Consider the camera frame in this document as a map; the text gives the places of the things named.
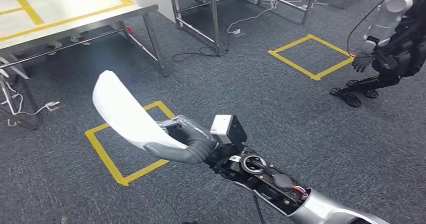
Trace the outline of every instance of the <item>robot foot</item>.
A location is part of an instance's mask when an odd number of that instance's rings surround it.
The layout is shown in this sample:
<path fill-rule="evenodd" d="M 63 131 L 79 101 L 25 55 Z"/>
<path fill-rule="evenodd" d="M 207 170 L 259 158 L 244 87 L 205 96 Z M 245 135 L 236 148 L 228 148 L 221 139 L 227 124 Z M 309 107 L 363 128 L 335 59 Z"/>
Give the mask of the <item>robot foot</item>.
<path fill-rule="evenodd" d="M 349 93 L 342 93 L 342 88 L 335 87 L 330 91 L 330 94 L 340 98 L 347 105 L 351 107 L 359 107 L 361 106 L 361 100 L 357 98 L 355 95 Z"/>
<path fill-rule="evenodd" d="M 360 82 L 359 80 L 350 80 L 349 82 L 346 83 L 346 86 L 353 87 L 353 86 L 357 85 L 359 82 Z M 377 98 L 379 96 L 379 92 L 377 92 L 377 90 L 375 90 L 375 89 L 362 91 L 362 93 L 367 98 Z"/>

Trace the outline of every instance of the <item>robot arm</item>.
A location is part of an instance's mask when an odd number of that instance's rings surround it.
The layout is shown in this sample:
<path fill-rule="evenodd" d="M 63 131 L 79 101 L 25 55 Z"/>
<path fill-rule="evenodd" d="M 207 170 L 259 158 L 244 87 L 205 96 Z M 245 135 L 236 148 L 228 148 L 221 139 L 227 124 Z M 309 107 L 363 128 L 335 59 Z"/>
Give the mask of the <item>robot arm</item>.
<path fill-rule="evenodd" d="M 352 63 L 356 71 L 363 72 L 376 58 L 377 49 L 389 44 L 395 29 L 414 4 L 414 0 L 384 0 L 378 6 L 377 16 L 364 35 L 360 52 Z"/>
<path fill-rule="evenodd" d="M 244 145 L 247 135 L 234 115 L 217 115 L 210 131 L 185 116 L 156 122 L 110 71 L 99 76 L 93 103 L 109 125 L 135 146 L 166 160 L 204 162 L 215 173 L 250 190 L 294 223 L 388 224 L 306 188 L 247 148 Z"/>

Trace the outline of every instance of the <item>red wire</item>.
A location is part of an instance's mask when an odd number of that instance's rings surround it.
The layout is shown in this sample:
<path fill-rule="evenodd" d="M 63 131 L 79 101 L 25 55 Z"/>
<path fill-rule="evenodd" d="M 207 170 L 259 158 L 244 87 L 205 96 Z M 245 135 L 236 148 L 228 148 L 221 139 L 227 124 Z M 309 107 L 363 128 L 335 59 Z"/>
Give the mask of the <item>red wire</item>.
<path fill-rule="evenodd" d="M 303 196 L 307 196 L 307 192 L 305 190 L 303 190 L 302 188 L 298 187 L 298 186 L 292 186 L 291 188 L 298 190 L 300 193 L 302 193 Z"/>

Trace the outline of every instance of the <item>gray carpet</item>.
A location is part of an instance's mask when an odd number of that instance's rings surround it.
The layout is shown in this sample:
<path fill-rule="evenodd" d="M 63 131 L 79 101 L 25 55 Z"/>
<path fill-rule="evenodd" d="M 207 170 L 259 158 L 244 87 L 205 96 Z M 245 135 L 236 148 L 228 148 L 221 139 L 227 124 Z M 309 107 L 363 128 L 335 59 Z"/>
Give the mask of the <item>gray carpet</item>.
<path fill-rule="evenodd" d="M 66 107 L 26 118 L 39 126 L 35 132 L 0 122 L 0 222 L 58 223 L 66 216 L 69 223 L 259 223 L 251 195 L 204 165 L 168 163 L 129 186 L 114 181 L 84 135 L 104 123 L 91 92 L 97 76 L 112 70 L 141 105 L 161 100 L 175 114 L 206 127 L 216 114 L 236 114 L 248 145 L 342 204 L 390 223 L 424 223 L 426 73 L 379 90 L 377 99 L 361 96 L 363 106 L 350 108 L 328 91 L 371 76 L 373 70 L 359 74 L 345 66 L 313 81 L 267 53 L 308 33 L 345 49 L 347 34 L 380 1 L 354 0 L 345 10 L 316 5 L 303 26 L 299 12 L 279 6 L 238 24 L 246 34 L 231 37 L 227 55 L 195 56 L 180 63 L 171 62 L 171 56 L 195 52 L 204 44 L 162 15 L 151 14 L 172 67 L 168 78 L 119 35 L 28 64 L 32 79 L 15 86 L 26 94 L 24 109 L 34 111 L 51 100 Z M 223 48 L 230 23 L 262 11 L 243 0 L 223 1 L 218 7 Z M 184 17 L 211 34 L 209 8 Z M 127 24 L 148 43 L 142 22 L 135 18 Z M 367 26 L 365 22 L 355 32 L 352 51 Z M 282 54 L 314 73 L 342 60 L 321 44 L 306 44 Z M 165 118 L 157 110 L 150 113 Z M 96 136 L 125 176 L 154 161 L 109 128 Z M 261 207 L 267 223 L 290 223 L 263 203 Z"/>

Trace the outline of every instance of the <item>table top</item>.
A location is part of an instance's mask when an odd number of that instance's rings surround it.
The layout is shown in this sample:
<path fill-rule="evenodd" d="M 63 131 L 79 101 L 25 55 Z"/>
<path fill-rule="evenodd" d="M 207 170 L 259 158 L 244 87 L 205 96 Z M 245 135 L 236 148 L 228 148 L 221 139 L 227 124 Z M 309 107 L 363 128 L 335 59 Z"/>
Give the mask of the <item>table top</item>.
<path fill-rule="evenodd" d="M 157 9 L 152 0 L 0 0 L 0 55 Z"/>

